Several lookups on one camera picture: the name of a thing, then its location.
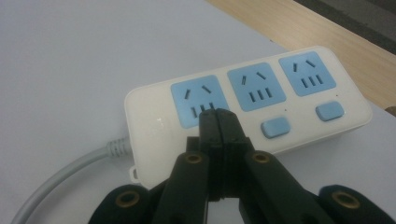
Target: electrical outlet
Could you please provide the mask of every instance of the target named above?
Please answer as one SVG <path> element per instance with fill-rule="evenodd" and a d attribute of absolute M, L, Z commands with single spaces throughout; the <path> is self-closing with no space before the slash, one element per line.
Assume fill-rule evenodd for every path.
<path fill-rule="evenodd" d="M 150 189 L 168 178 L 187 139 L 199 136 L 198 116 L 208 108 L 233 111 L 254 148 L 274 154 L 357 129 L 372 117 L 345 68 L 323 47 L 163 81 L 125 98 L 131 180 Z"/>
<path fill-rule="evenodd" d="M 323 61 L 314 51 L 281 58 L 279 63 L 299 96 L 326 91 L 336 86 Z"/>
<path fill-rule="evenodd" d="M 171 86 L 178 118 L 183 128 L 198 126 L 201 112 L 207 109 L 229 109 L 215 76 L 175 83 Z"/>
<path fill-rule="evenodd" d="M 286 100 L 286 95 L 268 63 L 258 63 L 228 72 L 241 108 L 251 110 Z"/>

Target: blue switch button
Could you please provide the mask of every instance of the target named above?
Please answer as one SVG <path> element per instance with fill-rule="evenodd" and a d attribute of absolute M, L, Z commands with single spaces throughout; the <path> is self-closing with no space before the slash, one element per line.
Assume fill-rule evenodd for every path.
<path fill-rule="evenodd" d="M 336 101 L 317 106 L 318 117 L 323 121 L 338 119 L 345 114 L 344 108 Z"/>
<path fill-rule="evenodd" d="M 267 138 L 275 138 L 290 132 L 290 125 L 286 118 L 270 119 L 262 123 L 262 133 Z"/>

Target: socket slot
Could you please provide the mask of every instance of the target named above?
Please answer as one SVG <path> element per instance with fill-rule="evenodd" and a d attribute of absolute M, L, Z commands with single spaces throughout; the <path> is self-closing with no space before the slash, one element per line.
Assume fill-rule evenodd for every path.
<path fill-rule="evenodd" d="M 216 76 L 198 77 L 171 86 L 178 119 L 183 128 L 198 126 L 201 112 L 207 109 L 229 109 Z"/>
<path fill-rule="evenodd" d="M 314 51 L 281 58 L 279 63 L 299 96 L 326 91 L 336 86 L 332 75 Z"/>
<path fill-rule="evenodd" d="M 228 72 L 241 108 L 248 112 L 286 100 L 286 95 L 268 63 L 258 63 Z"/>

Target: gray cable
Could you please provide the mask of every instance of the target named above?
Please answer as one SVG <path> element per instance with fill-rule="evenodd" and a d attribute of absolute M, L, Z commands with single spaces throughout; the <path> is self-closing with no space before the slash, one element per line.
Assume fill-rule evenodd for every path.
<path fill-rule="evenodd" d="M 18 211 L 17 215 L 12 219 L 11 224 L 24 224 L 30 215 L 32 215 L 35 208 L 43 201 L 43 199 L 59 184 L 66 180 L 70 175 L 84 168 L 85 166 L 99 161 L 103 158 L 117 158 L 126 156 L 131 152 L 131 145 L 128 138 L 111 141 L 106 147 L 96 149 L 87 155 L 73 161 L 65 166 L 62 170 L 58 171 L 44 184 L 42 184 L 23 204 Z"/>

